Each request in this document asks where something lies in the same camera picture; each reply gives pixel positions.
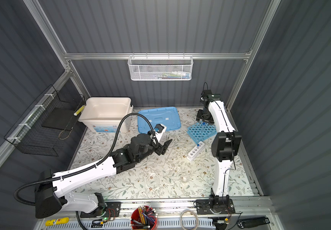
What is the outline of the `white test tube rack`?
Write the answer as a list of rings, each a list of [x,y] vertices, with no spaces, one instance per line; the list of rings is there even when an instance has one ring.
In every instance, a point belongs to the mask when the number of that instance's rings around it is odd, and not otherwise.
[[[188,155],[187,155],[187,159],[192,162],[195,160],[195,158],[197,156],[199,156],[199,154],[205,150],[205,143],[200,141],[198,144],[196,144],[194,146],[194,148],[192,150],[189,151]]]

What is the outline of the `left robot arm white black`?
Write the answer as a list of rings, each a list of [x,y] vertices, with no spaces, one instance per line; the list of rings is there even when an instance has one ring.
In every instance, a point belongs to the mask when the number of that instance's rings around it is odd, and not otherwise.
[[[74,190],[102,177],[132,169],[154,152],[164,155],[171,142],[168,140],[154,147],[154,140],[149,134],[139,134],[123,148],[112,152],[103,163],[92,163],[93,169],[79,173],[83,167],[76,168],[72,177],[68,177],[69,171],[56,173],[54,182],[35,187],[35,217],[47,218],[60,211],[77,211],[84,218],[106,215],[107,205],[101,194],[76,194]]]

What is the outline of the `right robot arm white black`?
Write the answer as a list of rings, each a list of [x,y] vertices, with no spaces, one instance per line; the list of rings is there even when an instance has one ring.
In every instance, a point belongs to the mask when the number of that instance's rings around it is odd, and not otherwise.
[[[216,213],[226,211],[229,214],[235,214],[227,186],[231,166],[235,163],[234,159],[238,154],[242,136],[228,119],[224,102],[219,94],[214,94],[211,90],[203,90],[201,103],[203,108],[198,111],[196,120],[215,125],[217,132],[211,144],[216,168],[209,196],[209,207]]]

